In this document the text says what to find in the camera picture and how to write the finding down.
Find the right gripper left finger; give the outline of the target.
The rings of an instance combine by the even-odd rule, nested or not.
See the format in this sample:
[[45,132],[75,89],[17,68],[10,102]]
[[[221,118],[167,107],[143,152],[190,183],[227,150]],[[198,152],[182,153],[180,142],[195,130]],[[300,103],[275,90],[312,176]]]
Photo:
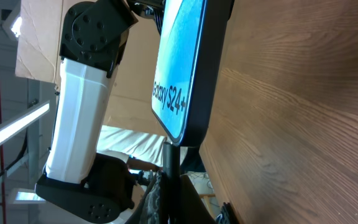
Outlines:
[[163,223],[163,173],[158,171],[140,200],[140,204],[129,218],[129,224]]

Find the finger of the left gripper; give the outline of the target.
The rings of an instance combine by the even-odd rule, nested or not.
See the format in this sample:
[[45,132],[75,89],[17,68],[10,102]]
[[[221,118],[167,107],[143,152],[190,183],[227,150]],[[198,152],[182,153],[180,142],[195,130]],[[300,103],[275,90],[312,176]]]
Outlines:
[[144,19],[152,19],[157,31],[162,33],[163,16],[166,0],[127,0],[129,8]]

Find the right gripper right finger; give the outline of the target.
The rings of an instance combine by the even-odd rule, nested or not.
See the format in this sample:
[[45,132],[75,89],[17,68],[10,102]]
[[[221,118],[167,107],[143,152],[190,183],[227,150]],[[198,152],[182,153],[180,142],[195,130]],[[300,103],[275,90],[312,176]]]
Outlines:
[[187,175],[180,176],[178,222],[181,224],[215,224]]

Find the blue Galaxy S24 smartphone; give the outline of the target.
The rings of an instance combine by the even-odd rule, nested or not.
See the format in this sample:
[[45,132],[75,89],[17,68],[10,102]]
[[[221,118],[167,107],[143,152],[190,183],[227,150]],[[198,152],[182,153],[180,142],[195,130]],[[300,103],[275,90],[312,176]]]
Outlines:
[[200,146],[208,130],[232,0],[169,0],[152,112],[176,146]]

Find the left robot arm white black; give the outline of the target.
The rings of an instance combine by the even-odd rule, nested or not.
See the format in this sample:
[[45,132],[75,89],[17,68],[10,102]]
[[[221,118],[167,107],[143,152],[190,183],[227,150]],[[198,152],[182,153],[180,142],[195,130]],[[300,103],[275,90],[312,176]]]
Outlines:
[[134,208],[134,176],[96,146],[129,29],[163,9],[163,1],[99,0],[65,14],[52,145],[35,192],[87,222],[109,223]]

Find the ceiling light fixture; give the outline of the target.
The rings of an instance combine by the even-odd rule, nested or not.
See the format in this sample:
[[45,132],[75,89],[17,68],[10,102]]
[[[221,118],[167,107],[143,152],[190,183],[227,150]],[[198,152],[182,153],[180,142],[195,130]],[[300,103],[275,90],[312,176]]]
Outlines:
[[50,101],[36,103],[27,110],[0,124],[0,146],[50,111]]

